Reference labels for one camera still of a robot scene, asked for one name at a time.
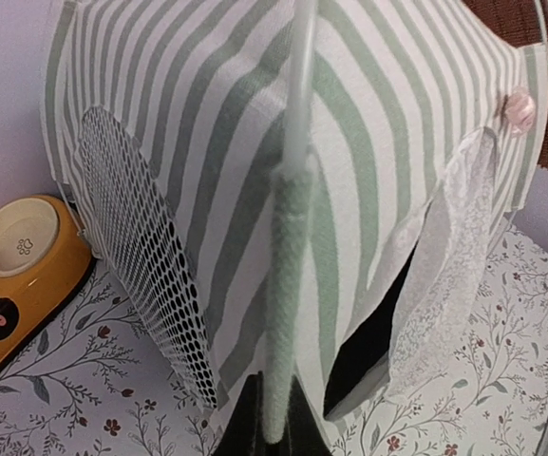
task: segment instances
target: paw print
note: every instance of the paw print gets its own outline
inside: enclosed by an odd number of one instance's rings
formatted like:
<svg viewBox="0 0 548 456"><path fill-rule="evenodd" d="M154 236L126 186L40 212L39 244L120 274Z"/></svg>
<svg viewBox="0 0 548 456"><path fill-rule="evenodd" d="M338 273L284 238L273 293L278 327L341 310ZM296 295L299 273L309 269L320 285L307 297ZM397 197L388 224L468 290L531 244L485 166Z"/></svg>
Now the paw print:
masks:
<svg viewBox="0 0 548 456"><path fill-rule="evenodd" d="M30 249L33 248L33 243L27 237L26 239L18 239L16 250L20 255L30 255Z"/></svg>

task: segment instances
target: bed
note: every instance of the bed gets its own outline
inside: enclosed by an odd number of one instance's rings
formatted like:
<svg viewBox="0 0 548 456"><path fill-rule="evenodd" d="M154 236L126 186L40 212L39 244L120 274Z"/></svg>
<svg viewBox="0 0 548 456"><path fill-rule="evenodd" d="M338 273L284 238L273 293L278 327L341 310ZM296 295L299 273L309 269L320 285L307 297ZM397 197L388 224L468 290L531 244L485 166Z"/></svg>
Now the bed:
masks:
<svg viewBox="0 0 548 456"><path fill-rule="evenodd" d="M334 456L536 454L548 420L548 255L514 227L487 260L446 374L335 422ZM207 456L220 431L99 261L0 373L0 456Z"/></svg>

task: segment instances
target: yellow pet bowl holder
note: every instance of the yellow pet bowl holder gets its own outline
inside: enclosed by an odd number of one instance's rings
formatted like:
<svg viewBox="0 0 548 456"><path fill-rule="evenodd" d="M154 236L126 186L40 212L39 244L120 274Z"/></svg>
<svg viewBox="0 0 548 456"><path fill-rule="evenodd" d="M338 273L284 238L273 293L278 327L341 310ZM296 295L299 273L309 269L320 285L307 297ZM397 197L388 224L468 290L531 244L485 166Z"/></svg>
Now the yellow pet bowl holder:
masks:
<svg viewBox="0 0 548 456"><path fill-rule="evenodd" d="M58 199L0 209L0 370L82 289L93 266Z"/></svg>

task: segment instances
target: green fabric strap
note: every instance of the green fabric strap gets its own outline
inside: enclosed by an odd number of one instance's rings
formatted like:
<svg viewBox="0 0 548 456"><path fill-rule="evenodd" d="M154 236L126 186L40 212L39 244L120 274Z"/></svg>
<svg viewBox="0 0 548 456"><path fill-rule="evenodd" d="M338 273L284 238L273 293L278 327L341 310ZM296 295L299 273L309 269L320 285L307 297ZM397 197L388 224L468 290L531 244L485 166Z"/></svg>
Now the green fabric strap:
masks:
<svg viewBox="0 0 548 456"><path fill-rule="evenodd" d="M293 380L295 321L303 258L310 231L314 174L302 171L274 183L272 269L267 291L267 349L263 433L268 443L282 439Z"/></svg>

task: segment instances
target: black opening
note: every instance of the black opening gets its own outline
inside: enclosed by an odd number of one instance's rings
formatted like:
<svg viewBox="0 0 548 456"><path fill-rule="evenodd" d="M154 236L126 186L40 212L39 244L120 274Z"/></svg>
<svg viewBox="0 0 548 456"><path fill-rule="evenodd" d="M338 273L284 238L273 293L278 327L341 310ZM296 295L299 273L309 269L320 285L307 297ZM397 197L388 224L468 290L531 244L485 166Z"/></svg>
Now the black opening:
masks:
<svg viewBox="0 0 548 456"><path fill-rule="evenodd" d="M365 374L389 350L391 322L396 302L405 284L411 254L405 266L375 311L358 327L356 332L341 346L332 365L331 377L324 396L324 416L355 388Z"/></svg>

